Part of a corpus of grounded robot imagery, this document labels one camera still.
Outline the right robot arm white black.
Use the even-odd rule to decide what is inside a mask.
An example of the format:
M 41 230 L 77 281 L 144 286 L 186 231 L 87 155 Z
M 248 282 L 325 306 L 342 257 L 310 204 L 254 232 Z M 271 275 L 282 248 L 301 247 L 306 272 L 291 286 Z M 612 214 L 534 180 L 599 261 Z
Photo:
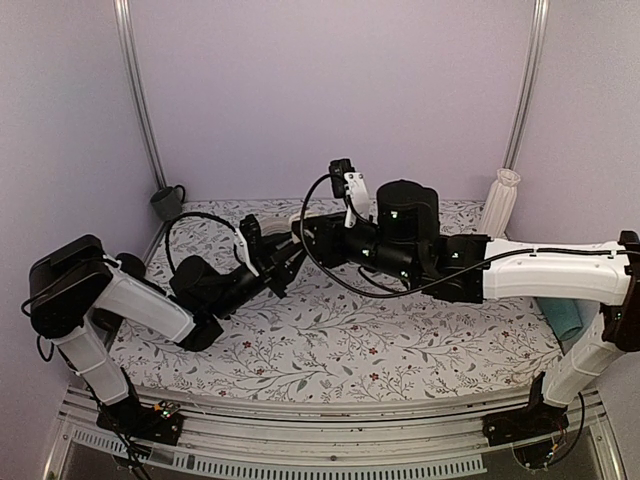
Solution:
M 622 355 L 639 348 L 639 238 L 559 246 L 440 231 L 437 193 L 397 180 L 369 200 L 349 178 L 331 177 L 342 213 L 301 215 L 293 234 L 324 273 L 351 262 L 404 282 L 407 293 L 447 302 L 511 297 L 594 301 L 588 330 L 559 363 L 533 380 L 524 407 L 489 414 L 492 446 L 564 429 L 575 397 Z

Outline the white earbuds charging case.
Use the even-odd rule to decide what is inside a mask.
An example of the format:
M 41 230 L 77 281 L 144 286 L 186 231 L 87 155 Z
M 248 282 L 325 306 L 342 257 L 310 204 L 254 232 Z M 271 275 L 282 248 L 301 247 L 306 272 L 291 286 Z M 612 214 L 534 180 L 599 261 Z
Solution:
M 292 221 L 289 217 L 265 217 L 261 218 L 258 223 L 263 236 L 276 234 L 292 235 Z

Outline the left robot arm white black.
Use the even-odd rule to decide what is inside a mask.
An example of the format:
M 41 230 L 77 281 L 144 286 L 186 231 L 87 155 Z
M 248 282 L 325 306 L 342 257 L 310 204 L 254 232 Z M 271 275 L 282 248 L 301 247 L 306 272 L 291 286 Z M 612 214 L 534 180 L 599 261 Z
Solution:
M 258 294 L 269 289 L 285 297 L 305 259 L 301 246 L 283 234 L 258 239 L 249 252 L 250 263 L 227 274 L 189 256 L 164 290 L 146 279 L 139 258 L 112 258 L 96 236 L 87 234 L 31 266 L 24 307 L 34 331 L 52 342 L 89 387 L 100 410 L 98 427 L 175 446 L 184 423 L 179 405 L 143 405 L 91 322 L 97 317 L 131 320 L 182 350 L 204 351 L 223 334 L 222 321 Z

